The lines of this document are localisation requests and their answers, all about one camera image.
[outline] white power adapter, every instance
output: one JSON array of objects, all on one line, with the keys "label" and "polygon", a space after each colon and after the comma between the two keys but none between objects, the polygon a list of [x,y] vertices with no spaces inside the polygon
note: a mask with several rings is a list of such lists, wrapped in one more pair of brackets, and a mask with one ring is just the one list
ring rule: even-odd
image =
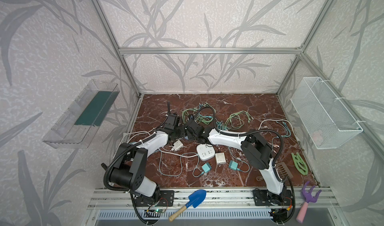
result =
[{"label": "white power adapter", "polygon": [[216,153],[215,154],[215,158],[216,158],[216,164],[217,165],[226,164],[227,163],[227,161],[225,160],[224,153]]},{"label": "white power adapter", "polygon": [[180,140],[177,140],[176,142],[174,142],[172,148],[176,152],[179,149],[181,149],[181,147],[183,147],[183,146],[184,146],[183,143]]},{"label": "white power adapter", "polygon": [[199,144],[196,147],[199,158],[203,161],[207,161],[215,156],[215,150],[213,147],[209,147],[206,144]]}]

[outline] small white box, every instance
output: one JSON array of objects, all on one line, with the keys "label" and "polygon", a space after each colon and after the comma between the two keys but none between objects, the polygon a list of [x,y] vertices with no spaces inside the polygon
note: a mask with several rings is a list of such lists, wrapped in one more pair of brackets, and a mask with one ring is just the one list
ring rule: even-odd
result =
[{"label": "small white box", "polygon": [[177,140],[176,142],[174,142],[173,144],[173,149],[176,151],[178,151],[179,149],[181,149],[181,147],[183,147],[183,143],[180,141],[180,140]]},{"label": "small white box", "polygon": [[216,158],[216,164],[217,165],[226,164],[227,163],[227,161],[225,160],[224,153],[216,153],[215,154],[215,158]]}]

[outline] wallpaper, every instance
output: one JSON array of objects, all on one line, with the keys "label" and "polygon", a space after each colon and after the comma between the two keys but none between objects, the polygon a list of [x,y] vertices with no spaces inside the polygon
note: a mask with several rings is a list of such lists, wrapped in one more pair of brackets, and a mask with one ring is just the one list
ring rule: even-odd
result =
[{"label": "wallpaper", "polygon": [[384,163],[358,135],[336,149],[319,150],[291,104],[303,77],[313,77],[300,63],[279,95],[287,118],[293,124],[316,179],[331,187],[350,226],[379,226],[384,221]]},{"label": "wallpaper", "polygon": [[[88,0],[0,2],[0,225],[78,225],[137,98]],[[91,79],[120,88],[91,145],[43,143]]]},{"label": "wallpaper", "polygon": [[147,93],[275,93],[292,54],[138,54],[126,57]]},{"label": "wallpaper", "polygon": [[384,141],[384,0],[337,0],[306,52]]},{"label": "wallpaper", "polygon": [[298,47],[325,0],[100,1],[120,47]]},{"label": "wallpaper", "polygon": [[[325,0],[99,1],[119,47],[299,47]],[[274,93],[291,58],[126,55],[140,90],[154,93]]]}]

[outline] wire mesh basket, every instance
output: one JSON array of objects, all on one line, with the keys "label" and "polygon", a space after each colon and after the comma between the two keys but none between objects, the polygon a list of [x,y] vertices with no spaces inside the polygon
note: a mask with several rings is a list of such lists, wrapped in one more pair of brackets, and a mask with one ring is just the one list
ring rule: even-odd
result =
[{"label": "wire mesh basket", "polygon": [[304,77],[291,98],[316,148],[338,148],[362,127],[320,77]]}]

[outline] garden shovel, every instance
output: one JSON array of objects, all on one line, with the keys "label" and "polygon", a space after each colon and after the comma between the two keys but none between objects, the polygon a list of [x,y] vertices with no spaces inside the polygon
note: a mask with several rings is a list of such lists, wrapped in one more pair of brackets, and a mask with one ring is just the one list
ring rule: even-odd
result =
[{"label": "garden shovel", "polygon": [[189,206],[193,206],[196,208],[199,204],[204,201],[205,196],[207,195],[207,191],[205,190],[196,190],[194,193],[188,196],[189,202],[184,205],[181,209],[179,209],[176,213],[172,214],[168,219],[170,222],[174,221],[182,212],[184,212]]}]

